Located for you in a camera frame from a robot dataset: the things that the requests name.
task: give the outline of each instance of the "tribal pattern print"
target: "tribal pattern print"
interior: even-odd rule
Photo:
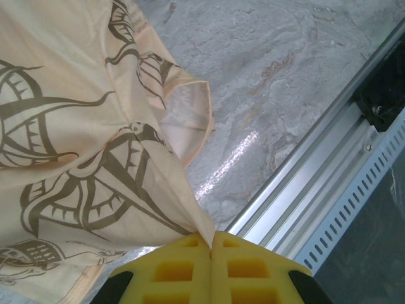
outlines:
[[[0,60],[0,168],[57,162],[74,152],[59,153],[48,136],[46,116],[72,106],[99,106],[93,102],[45,97],[39,84],[27,73],[35,68],[14,66]]]
[[[21,196],[24,229],[39,237],[39,221],[48,220],[97,235],[95,231],[136,208],[180,234],[189,234],[170,220],[142,187],[150,160],[144,141],[165,144],[150,125],[133,123],[81,166],[26,186]]]
[[[41,276],[65,259],[58,246],[41,239],[0,248],[0,284],[12,286],[18,280]]]
[[[106,63],[117,65],[127,55],[135,56],[138,60],[137,76],[140,84],[151,96],[158,98],[165,107],[162,87],[165,84],[170,68],[178,66],[152,52],[139,54],[127,6],[119,0],[113,2],[108,28],[114,37],[123,42],[123,46],[115,57],[106,58]]]

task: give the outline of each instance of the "ventilation slot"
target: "ventilation slot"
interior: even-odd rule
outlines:
[[[367,177],[368,182],[370,183],[370,185],[372,185],[372,184],[373,184],[373,181],[372,181],[371,177],[370,177],[368,174],[366,174],[366,177]]]
[[[347,219],[346,219],[346,217],[345,217],[345,215],[343,214],[343,212],[339,212],[339,215],[340,215],[340,217],[342,218],[342,220],[344,220],[344,221],[346,221]]]
[[[328,243],[325,242],[325,240],[324,240],[322,237],[321,237],[319,240],[321,241],[322,245],[323,245],[325,248],[328,248]]]
[[[378,161],[380,162],[381,166],[384,168],[385,167],[384,162],[382,161],[382,159],[380,157],[378,158]]]
[[[377,163],[374,163],[374,167],[377,169],[378,173],[381,173],[380,167],[377,165]]]
[[[306,265],[309,269],[312,269],[312,268],[313,268],[313,267],[312,267],[312,264],[311,264],[307,259],[304,260],[304,263],[305,263],[305,265]]]
[[[356,193],[353,193],[353,198],[354,198],[358,203],[360,203],[360,199],[359,199],[359,197],[357,196]]]
[[[368,190],[368,185],[366,184],[366,182],[364,180],[362,180],[361,183],[363,184],[364,188],[366,188],[366,190]]]
[[[393,143],[392,141],[390,142],[390,144],[391,144],[392,149],[393,149],[394,151],[397,151],[397,148],[395,148],[394,143]]]
[[[318,263],[318,258],[312,253],[309,253],[309,256],[314,260],[315,263]]]
[[[360,188],[360,186],[357,187],[357,190],[360,192],[361,196],[365,195],[365,192]]]
[[[356,205],[353,203],[353,201],[350,198],[347,201],[349,202],[349,204],[352,206],[353,209],[356,209]]]
[[[318,252],[320,255],[322,255],[322,254],[323,254],[323,252],[322,252],[321,248],[319,248],[319,246],[318,246],[318,245],[315,245],[315,249],[317,250],[317,252]]]
[[[339,228],[342,228],[342,223],[340,223],[340,220],[335,217],[335,223],[339,226]]]
[[[370,172],[371,172],[371,174],[373,174],[374,178],[376,179],[376,178],[377,178],[377,174],[374,172],[374,170],[373,170],[373,169],[370,169]]]
[[[331,228],[331,230],[333,231],[334,234],[337,234],[337,230],[335,229],[335,227],[332,224],[330,224],[329,227]]]
[[[330,235],[329,232],[325,231],[325,235],[327,236],[327,238],[329,238],[329,241],[333,241],[333,237]]]
[[[346,205],[344,205],[343,208],[344,208],[344,211],[346,211],[346,213],[348,214],[348,216],[350,216],[352,214]]]

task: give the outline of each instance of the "marble floor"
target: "marble floor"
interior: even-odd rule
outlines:
[[[138,0],[179,64],[210,82],[216,130],[187,169],[225,229],[405,16],[405,0]],[[107,267],[84,303],[119,263]],[[0,287],[0,304],[33,303]]]

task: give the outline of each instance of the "cloth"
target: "cloth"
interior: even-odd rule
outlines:
[[[78,303],[105,263],[212,220],[184,173],[209,88],[130,0],[0,0],[0,284]]]

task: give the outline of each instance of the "black bracket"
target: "black bracket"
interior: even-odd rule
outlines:
[[[119,304],[134,274],[129,271],[110,277],[90,304]]]
[[[298,270],[291,270],[289,277],[304,304],[332,304],[315,278]]]
[[[386,131],[405,107],[405,34],[353,94],[367,121]]]

